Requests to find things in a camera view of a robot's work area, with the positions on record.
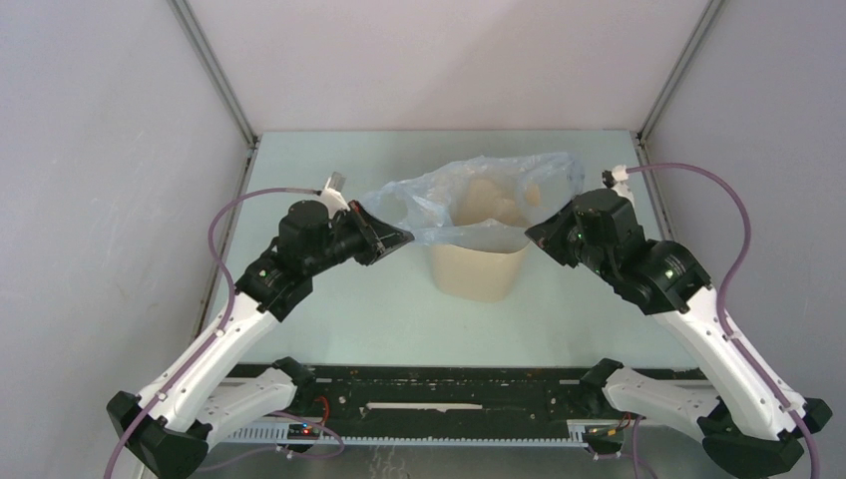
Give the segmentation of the translucent blue trash bag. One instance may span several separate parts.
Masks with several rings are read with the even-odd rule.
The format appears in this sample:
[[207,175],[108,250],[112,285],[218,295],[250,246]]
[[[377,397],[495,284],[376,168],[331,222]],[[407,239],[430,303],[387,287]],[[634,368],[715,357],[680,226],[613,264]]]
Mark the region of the translucent blue trash bag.
[[566,152],[478,157],[394,181],[360,202],[378,219],[426,246],[511,253],[527,228],[549,219],[583,191],[585,169]]

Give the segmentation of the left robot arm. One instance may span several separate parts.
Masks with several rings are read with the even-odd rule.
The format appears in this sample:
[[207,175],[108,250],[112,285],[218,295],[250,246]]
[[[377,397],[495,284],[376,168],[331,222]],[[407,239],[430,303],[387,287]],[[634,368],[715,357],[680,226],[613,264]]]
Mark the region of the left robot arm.
[[188,478],[212,448],[253,420],[310,411],[315,378],[290,357],[222,394],[215,390],[312,293],[315,276],[349,259],[372,265],[413,240],[357,201],[335,211],[322,201],[293,204],[271,245],[234,283],[217,319],[139,393],[120,391],[109,401],[124,448],[159,478]]

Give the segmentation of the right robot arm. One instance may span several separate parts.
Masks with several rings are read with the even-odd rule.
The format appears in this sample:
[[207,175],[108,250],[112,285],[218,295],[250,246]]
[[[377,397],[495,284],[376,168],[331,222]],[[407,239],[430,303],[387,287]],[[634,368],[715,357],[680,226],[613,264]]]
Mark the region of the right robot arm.
[[648,239],[631,200],[608,189],[572,198],[527,238],[559,264],[584,266],[623,301],[669,331],[694,359],[709,388],[691,390],[603,359],[581,380],[584,410],[633,413],[698,442],[736,478],[790,471],[800,440],[830,420],[830,407],[789,387],[734,321],[717,313],[717,292],[691,252]]

